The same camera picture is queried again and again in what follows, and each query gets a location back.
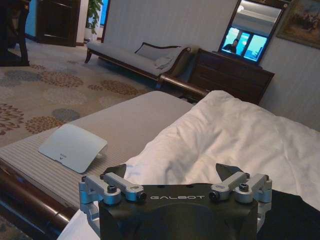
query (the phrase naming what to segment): chair leg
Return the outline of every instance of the chair leg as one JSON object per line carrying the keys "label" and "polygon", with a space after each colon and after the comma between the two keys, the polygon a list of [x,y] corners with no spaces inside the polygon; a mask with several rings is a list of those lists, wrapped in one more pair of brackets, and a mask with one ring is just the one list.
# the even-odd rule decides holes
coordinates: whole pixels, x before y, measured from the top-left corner
{"label": "chair leg", "polygon": [[86,59],[85,59],[85,61],[84,61],[85,64],[87,64],[87,63],[90,61],[91,56],[92,56],[92,53],[91,53],[91,51],[88,49],[88,50],[86,51]]}

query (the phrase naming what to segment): picture frame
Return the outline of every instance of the picture frame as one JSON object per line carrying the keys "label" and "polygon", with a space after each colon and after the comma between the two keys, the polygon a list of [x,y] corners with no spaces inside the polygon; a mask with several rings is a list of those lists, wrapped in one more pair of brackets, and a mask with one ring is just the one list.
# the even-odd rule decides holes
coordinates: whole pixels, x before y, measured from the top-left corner
{"label": "picture frame", "polygon": [[320,49],[320,0],[295,0],[277,35]]}

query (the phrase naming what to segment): mirror frame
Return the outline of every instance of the mirror frame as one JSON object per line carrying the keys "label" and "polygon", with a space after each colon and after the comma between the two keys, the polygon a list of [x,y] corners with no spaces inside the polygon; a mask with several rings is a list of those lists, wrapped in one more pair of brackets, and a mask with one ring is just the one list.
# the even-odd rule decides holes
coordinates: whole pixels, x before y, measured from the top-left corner
{"label": "mirror frame", "polygon": [[277,8],[277,9],[280,9],[280,10],[281,10],[281,12],[280,12],[280,14],[279,14],[276,22],[274,23],[274,25],[273,25],[273,27],[272,27],[272,29],[271,29],[271,32],[270,32],[269,36],[268,36],[267,39],[266,39],[264,48],[262,49],[261,54],[260,54],[261,57],[258,59],[258,61],[252,61],[252,60],[246,59],[246,58],[244,58],[244,57],[241,57],[241,56],[239,56],[239,55],[232,54],[232,53],[227,53],[227,52],[222,51],[222,48],[223,48],[223,45],[224,45],[226,36],[228,35],[229,29],[232,27],[232,23],[233,23],[233,21],[234,21],[234,19],[235,19],[235,16],[236,16],[236,14],[237,14],[237,10],[238,10],[238,7],[239,7],[239,5],[240,5],[240,3],[241,3],[241,0],[238,0],[237,3],[236,3],[236,6],[235,6],[234,11],[233,11],[233,13],[232,13],[232,16],[231,16],[231,18],[230,18],[229,24],[228,24],[228,26],[227,26],[227,28],[226,28],[226,30],[225,30],[224,36],[223,36],[222,41],[221,41],[221,43],[220,43],[218,52],[219,52],[220,54],[224,54],[224,55],[227,55],[227,56],[232,56],[232,57],[234,57],[234,58],[237,58],[237,59],[239,59],[239,60],[245,61],[245,62],[247,62],[247,63],[259,65],[259,64],[260,64],[260,61],[261,61],[261,59],[263,58],[263,56],[264,56],[264,54],[265,54],[265,51],[266,51],[266,49],[267,49],[267,47],[268,47],[268,45],[269,45],[269,42],[270,42],[270,40],[272,39],[272,36],[273,36],[273,34],[275,33],[275,31],[276,31],[276,28],[277,28],[277,26],[278,26],[278,24],[279,24],[279,22],[280,22],[280,19],[281,19],[281,17],[282,17],[283,14],[284,14],[285,9],[286,9],[286,8],[288,7],[288,5],[290,4],[291,0],[286,0],[286,1],[284,1],[284,0],[246,0],[246,1],[253,2],[253,3],[256,3],[256,4],[266,5],[266,6],[269,6],[269,7],[274,7],[274,8]]}

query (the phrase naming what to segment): white duvet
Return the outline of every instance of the white duvet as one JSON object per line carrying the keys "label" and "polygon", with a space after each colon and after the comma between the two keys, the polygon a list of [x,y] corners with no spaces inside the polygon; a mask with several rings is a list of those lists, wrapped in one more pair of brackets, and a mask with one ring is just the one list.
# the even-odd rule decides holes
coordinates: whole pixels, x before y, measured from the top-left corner
{"label": "white duvet", "polygon": [[[126,162],[124,178],[145,185],[219,183],[216,163],[267,174],[273,189],[320,210],[320,132],[224,91],[210,92],[161,131]],[[88,230],[80,212],[69,225],[59,239],[77,239],[79,226]]]}

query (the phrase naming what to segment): carpet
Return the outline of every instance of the carpet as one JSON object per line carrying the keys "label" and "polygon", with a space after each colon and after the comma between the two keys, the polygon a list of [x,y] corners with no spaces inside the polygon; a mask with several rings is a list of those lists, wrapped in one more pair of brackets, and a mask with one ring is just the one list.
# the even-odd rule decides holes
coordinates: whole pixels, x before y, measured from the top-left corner
{"label": "carpet", "polygon": [[[94,55],[85,64],[85,47],[27,40],[27,49],[30,67],[0,68],[0,147],[147,93],[156,84]],[[0,239],[30,238],[0,217]]]}

